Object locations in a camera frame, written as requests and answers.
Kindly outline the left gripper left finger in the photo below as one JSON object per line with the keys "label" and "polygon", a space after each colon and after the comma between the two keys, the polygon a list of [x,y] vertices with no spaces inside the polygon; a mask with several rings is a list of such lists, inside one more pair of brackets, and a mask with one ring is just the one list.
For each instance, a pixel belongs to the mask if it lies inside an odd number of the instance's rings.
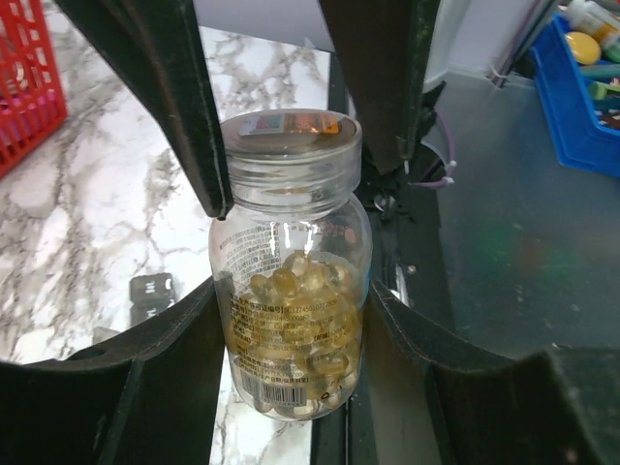
{"label": "left gripper left finger", "polygon": [[207,279],[66,360],[2,363],[2,463],[208,463],[223,350]]}

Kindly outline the grey weekly pill organizer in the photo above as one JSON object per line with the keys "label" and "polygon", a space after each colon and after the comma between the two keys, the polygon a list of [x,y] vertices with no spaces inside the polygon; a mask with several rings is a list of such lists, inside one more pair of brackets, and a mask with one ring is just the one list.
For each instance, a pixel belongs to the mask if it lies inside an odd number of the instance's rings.
{"label": "grey weekly pill organizer", "polygon": [[175,302],[174,281],[168,272],[139,275],[125,284],[109,286],[99,295],[91,342],[102,343],[140,325]]}

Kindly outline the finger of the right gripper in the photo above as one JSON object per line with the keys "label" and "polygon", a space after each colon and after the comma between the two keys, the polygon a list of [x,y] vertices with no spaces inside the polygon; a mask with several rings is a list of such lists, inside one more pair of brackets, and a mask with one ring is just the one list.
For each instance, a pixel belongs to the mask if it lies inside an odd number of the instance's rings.
{"label": "finger of the right gripper", "polygon": [[321,0],[325,24],[379,173],[399,169],[436,121],[423,82],[438,0]]}
{"label": "finger of the right gripper", "polygon": [[233,194],[193,3],[60,0],[57,5],[156,120],[204,212],[225,218]]}

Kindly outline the clear pill bottle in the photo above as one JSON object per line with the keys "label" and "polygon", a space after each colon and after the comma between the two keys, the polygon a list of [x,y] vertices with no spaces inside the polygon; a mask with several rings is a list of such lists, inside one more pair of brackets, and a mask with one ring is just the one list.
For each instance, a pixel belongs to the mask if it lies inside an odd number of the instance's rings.
{"label": "clear pill bottle", "polygon": [[361,140],[227,163],[234,205],[209,258],[233,383],[259,413],[317,419],[357,385],[373,240],[356,196]]}

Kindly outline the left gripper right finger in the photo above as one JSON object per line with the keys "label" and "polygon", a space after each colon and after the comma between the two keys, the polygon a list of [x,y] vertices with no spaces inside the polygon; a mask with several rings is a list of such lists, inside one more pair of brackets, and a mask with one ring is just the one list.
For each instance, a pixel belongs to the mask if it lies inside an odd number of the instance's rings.
{"label": "left gripper right finger", "polygon": [[443,329],[418,344],[432,367],[451,464],[615,464],[619,354],[499,356]]}

